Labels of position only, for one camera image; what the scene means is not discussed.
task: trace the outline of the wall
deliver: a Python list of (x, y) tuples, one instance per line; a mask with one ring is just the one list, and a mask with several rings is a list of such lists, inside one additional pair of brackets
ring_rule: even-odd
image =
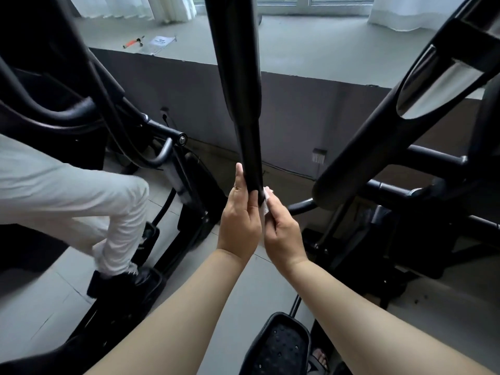
[[(236, 151), (217, 67), (213, 64), (93, 49), (127, 97), (153, 119), (168, 107), (188, 136)], [(389, 92), (387, 88), (262, 72), (260, 140), (263, 161), (316, 178), (317, 148), (331, 162)], [(454, 155), (466, 153), (478, 100), (466, 99), (417, 143)], [(390, 166), (381, 180), (407, 188), (430, 178)]]

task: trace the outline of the person's right hand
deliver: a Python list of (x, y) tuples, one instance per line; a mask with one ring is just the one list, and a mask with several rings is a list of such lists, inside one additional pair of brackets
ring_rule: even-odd
[(269, 259), (286, 277), (294, 265), (308, 260), (308, 257), (305, 254), (301, 228), (297, 221), (269, 187), (266, 187), (266, 191), (269, 195), (267, 200), (269, 213), (266, 214), (264, 246)]

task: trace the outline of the black foot pedal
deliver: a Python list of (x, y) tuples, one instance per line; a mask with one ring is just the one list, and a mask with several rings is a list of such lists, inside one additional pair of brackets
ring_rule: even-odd
[(277, 312), (250, 346), (240, 375), (305, 375), (310, 346), (311, 337), (305, 326)]
[(146, 222), (144, 233), (142, 233), (142, 240), (132, 257), (132, 262), (141, 267), (146, 262), (149, 254), (153, 250), (153, 246), (159, 237), (159, 229), (151, 222)]

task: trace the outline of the forearm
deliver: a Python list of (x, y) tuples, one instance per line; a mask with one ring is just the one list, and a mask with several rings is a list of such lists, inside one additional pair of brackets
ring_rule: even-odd
[(216, 250), (88, 374), (196, 374), (244, 264)]
[(492, 374), (309, 261), (285, 275), (354, 375)]

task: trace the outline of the white pants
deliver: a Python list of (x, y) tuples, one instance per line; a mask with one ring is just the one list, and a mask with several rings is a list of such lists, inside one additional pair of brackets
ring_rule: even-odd
[(148, 195), (139, 177), (82, 170), (0, 134), (0, 224), (60, 239), (93, 255), (107, 275), (128, 269)]

